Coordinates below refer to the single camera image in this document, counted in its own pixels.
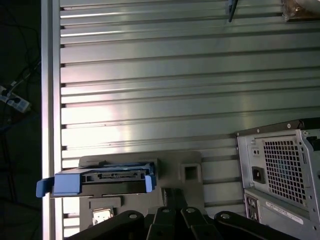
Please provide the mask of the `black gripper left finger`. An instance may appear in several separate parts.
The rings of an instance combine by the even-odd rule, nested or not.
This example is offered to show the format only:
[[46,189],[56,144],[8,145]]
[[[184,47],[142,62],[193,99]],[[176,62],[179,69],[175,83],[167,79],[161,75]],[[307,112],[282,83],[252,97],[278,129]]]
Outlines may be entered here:
[[127,210],[108,220],[80,231],[69,240],[173,240],[175,238],[174,188],[163,188],[164,206],[155,214],[143,216],[135,210]]

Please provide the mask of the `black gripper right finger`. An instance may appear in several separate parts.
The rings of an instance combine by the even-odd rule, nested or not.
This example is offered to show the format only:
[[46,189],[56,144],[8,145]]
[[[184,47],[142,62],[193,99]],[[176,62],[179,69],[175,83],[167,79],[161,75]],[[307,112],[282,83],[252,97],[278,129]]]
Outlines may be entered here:
[[181,189],[174,190],[174,238],[176,240],[272,240],[273,229],[230,211],[213,218],[188,206]]

